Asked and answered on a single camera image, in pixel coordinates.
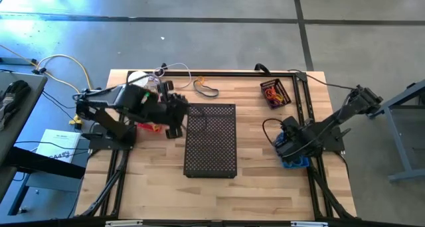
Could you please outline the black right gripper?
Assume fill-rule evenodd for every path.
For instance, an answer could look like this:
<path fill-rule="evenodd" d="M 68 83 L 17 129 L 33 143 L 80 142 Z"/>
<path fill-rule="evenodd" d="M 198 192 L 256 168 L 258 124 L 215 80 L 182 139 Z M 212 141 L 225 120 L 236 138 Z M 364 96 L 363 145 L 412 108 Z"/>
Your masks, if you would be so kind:
<path fill-rule="evenodd" d="M 318 132 L 312 126 L 301 127 L 296 119 L 290 116 L 281 122 L 281 130 L 277 143 L 284 144 L 277 147 L 277 154 L 283 162 L 292 162 L 300 155 L 319 155 Z"/>

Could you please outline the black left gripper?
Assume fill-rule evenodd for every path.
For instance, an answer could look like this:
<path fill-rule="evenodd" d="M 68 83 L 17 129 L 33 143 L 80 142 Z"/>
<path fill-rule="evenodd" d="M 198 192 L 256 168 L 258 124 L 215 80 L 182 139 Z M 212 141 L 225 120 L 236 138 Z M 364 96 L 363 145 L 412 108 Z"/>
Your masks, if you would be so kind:
<path fill-rule="evenodd" d="M 183 136 L 182 125 L 190 106 L 184 95 L 175 93 L 173 90 L 174 85 L 170 80 L 159 84 L 159 112 L 155 115 L 156 123 L 169 126 L 169 129 L 166 130 L 168 139 Z"/>

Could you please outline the blue plastic basket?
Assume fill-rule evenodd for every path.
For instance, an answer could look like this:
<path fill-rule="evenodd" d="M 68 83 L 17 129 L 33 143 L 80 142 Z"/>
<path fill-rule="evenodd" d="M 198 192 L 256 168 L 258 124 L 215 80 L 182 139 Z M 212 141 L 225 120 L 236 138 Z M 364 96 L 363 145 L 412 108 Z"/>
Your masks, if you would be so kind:
<path fill-rule="evenodd" d="M 282 131 L 279 135 L 277 135 L 276 139 L 273 141 L 273 145 L 275 147 L 275 150 L 278 150 L 277 146 L 278 144 L 282 144 L 286 140 L 286 135 Z M 285 162 L 283 159 L 281 159 L 281 163 L 283 168 L 285 169 L 301 169 L 309 167 L 309 159 L 304 156 L 300 156 L 294 161 Z"/>

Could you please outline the red plastic basket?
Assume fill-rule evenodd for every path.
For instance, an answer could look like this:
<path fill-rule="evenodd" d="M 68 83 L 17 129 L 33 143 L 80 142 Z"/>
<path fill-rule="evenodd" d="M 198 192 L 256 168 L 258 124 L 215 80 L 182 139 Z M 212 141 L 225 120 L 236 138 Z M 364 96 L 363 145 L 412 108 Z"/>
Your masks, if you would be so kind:
<path fill-rule="evenodd" d="M 154 133 L 159 133 L 163 129 L 163 126 L 161 124 L 156 124 L 156 123 L 138 123 L 137 127 L 139 129 L 154 132 Z"/>

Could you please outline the white mushroom lamp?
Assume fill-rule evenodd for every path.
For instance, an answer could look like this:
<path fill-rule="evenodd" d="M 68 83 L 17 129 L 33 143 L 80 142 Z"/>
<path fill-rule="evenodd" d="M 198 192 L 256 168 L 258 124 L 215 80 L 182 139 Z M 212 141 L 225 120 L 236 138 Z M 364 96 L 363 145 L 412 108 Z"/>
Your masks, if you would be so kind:
<path fill-rule="evenodd" d="M 151 79 L 151 74 L 144 71 L 134 71 L 129 74 L 126 82 L 131 85 L 139 86 L 140 88 L 147 88 Z"/>

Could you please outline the black perforated metal shelf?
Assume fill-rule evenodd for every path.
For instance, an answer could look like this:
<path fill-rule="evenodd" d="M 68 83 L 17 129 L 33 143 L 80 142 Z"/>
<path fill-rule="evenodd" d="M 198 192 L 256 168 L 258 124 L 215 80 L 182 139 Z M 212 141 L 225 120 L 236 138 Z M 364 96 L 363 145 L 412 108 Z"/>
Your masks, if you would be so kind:
<path fill-rule="evenodd" d="M 233 179 L 237 172 L 236 106 L 191 104 L 183 174 L 188 178 Z"/>

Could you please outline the black plastic basket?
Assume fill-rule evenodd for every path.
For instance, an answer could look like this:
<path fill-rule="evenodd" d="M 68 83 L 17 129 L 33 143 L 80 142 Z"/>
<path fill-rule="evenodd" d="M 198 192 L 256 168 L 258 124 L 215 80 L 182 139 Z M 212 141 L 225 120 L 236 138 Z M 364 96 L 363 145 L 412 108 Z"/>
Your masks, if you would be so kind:
<path fill-rule="evenodd" d="M 280 79 L 277 78 L 277 79 L 269 80 L 267 82 L 263 82 L 263 83 L 260 84 L 261 93 L 262 93 L 264 99 L 266 100 L 267 105 L 269 106 L 269 108 L 271 110 L 275 110 L 277 108 L 283 107 L 283 106 L 280 106 L 280 107 L 273 108 L 270 105 L 270 101 L 266 97 L 266 94 L 265 94 L 264 91 L 268 88 L 271 88 L 271 87 L 274 87 L 275 90 L 276 90 L 276 93 L 283 95 L 283 97 L 285 98 L 285 102 L 284 102 L 285 104 L 283 106 L 286 106 L 287 104 L 290 104 L 292 102 L 288 93 L 286 92 L 283 84 L 281 83 Z"/>

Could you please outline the white booklet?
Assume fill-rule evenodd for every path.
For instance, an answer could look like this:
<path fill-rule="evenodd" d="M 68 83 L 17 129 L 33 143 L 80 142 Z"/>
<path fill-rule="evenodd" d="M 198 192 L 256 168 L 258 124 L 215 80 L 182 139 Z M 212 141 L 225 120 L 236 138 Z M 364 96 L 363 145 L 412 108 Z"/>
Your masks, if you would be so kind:
<path fill-rule="evenodd" d="M 36 153 L 71 163 L 80 139 L 80 134 L 69 131 L 46 129 Z"/>

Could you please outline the black side table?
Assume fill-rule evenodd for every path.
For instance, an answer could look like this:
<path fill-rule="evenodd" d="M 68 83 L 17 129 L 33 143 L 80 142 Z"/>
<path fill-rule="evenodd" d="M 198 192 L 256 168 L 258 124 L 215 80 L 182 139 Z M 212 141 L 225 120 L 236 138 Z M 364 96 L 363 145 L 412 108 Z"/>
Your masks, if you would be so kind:
<path fill-rule="evenodd" d="M 0 107 L 0 202 L 4 199 L 17 172 L 25 173 L 27 176 L 22 180 L 21 189 L 9 209 L 9 216 L 19 213 L 19 208 L 29 189 L 27 181 L 33 172 L 44 172 L 73 179 L 80 179 L 84 174 L 84 168 L 81 166 L 15 147 L 18 136 L 44 90 L 47 78 L 18 72 L 0 72 L 0 100 L 3 99 L 6 89 L 13 82 L 26 83 L 25 90 L 28 94 L 17 105 L 18 112 L 8 124 L 4 124 L 1 119 L 5 112 L 4 107 Z"/>

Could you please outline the black work gloves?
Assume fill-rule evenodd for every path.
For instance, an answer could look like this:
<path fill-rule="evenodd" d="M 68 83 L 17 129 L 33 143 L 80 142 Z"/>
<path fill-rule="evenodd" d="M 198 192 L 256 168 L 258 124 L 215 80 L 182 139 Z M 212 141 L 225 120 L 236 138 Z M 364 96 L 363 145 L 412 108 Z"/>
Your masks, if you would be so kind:
<path fill-rule="evenodd" d="M 27 97 L 31 87 L 24 80 L 9 84 L 4 92 L 0 92 L 0 131 L 3 131 L 13 116 L 20 110 L 21 103 Z"/>

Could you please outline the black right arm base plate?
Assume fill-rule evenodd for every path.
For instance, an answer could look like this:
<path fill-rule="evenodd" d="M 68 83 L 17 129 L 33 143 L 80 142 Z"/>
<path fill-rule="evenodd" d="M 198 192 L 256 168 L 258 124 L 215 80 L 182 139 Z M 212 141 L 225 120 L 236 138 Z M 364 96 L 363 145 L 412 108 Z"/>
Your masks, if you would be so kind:
<path fill-rule="evenodd" d="M 345 130 L 339 126 L 326 128 L 313 126 L 313 128 L 318 132 L 320 151 L 340 152 L 345 150 L 343 138 L 350 132 L 350 128 Z"/>

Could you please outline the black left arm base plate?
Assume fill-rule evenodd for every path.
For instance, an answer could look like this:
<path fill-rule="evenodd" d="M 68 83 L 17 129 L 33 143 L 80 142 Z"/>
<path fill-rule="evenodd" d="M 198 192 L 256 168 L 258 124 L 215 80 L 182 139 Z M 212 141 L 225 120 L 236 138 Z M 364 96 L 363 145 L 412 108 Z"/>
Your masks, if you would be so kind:
<path fill-rule="evenodd" d="M 135 145 L 136 135 L 130 133 L 122 139 L 104 133 L 83 133 L 90 141 L 89 148 L 93 150 L 130 150 Z"/>

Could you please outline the silver metal bracket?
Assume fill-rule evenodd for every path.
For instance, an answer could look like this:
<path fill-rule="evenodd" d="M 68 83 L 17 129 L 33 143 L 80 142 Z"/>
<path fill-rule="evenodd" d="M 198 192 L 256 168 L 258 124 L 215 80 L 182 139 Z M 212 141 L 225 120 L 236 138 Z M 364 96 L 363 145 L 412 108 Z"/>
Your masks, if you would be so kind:
<path fill-rule="evenodd" d="M 104 227 L 142 227 L 143 220 L 111 220 Z"/>
<path fill-rule="evenodd" d="M 291 221 L 291 227 L 329 227 L 327 222 Z"/>

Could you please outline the grey metal table frame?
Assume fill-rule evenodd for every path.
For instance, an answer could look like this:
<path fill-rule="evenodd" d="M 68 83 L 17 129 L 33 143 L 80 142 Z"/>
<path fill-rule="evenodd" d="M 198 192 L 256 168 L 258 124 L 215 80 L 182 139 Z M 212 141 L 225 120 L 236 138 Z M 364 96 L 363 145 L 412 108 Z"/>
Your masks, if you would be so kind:
<path fill-rule="evenodd" d="M 388 176 L 390 182 L 425 177 L 425 79 L 409 85 L 384 102 L 369 119 L 383 114 L 404 170 Z"/>

